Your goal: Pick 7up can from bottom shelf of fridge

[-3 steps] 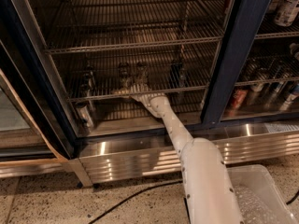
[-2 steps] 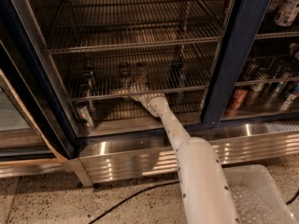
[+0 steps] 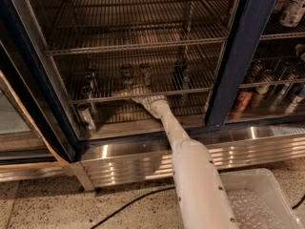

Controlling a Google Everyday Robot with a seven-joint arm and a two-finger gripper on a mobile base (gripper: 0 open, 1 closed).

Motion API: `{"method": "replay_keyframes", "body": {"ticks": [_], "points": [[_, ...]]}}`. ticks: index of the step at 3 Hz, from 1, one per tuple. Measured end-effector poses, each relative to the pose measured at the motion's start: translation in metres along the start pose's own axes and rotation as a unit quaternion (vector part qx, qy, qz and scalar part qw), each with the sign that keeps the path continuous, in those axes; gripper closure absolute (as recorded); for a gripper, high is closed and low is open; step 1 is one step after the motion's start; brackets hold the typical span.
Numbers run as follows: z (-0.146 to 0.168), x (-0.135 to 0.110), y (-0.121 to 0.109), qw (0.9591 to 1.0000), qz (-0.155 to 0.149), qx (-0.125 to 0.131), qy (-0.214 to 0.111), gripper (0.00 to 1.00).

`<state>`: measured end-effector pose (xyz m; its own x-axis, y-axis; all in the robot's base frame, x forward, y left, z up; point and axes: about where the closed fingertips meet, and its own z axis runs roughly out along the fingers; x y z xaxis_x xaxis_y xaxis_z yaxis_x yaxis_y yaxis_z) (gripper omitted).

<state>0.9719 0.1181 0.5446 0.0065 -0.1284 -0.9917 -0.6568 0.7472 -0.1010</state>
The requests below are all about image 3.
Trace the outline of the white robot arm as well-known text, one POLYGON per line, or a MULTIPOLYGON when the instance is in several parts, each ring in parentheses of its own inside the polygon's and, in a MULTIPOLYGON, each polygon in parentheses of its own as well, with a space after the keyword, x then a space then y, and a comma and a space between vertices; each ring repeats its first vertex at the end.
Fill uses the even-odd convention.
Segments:
POLYGON ((116 96, 141 104, 159 119, 171 145, 175 190, 185 229, 239 229, 213 158, 204 144, 190 138, 163 94, 132 79, 116 96))

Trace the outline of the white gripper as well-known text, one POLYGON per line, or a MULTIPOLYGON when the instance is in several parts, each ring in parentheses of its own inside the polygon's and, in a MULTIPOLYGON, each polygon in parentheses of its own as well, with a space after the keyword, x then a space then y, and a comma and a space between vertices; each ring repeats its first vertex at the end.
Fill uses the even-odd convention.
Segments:
MULTIPOLYGON (((166 96, 162 94, 148 95, 153 92, 152 81, 148 77, 141 77, 139 79, 139 90, 141 94, 144 94, 146 96, 136 96, 133 97, 132 100, 138 104, 141 104, 147 111, 151 109, 151 105, 154 101, 166 100, 166 96)), ((121 91, 114 92, 112 95, 115 97, 132 97, 134 96, 134 90, 124 89, 121 91)))

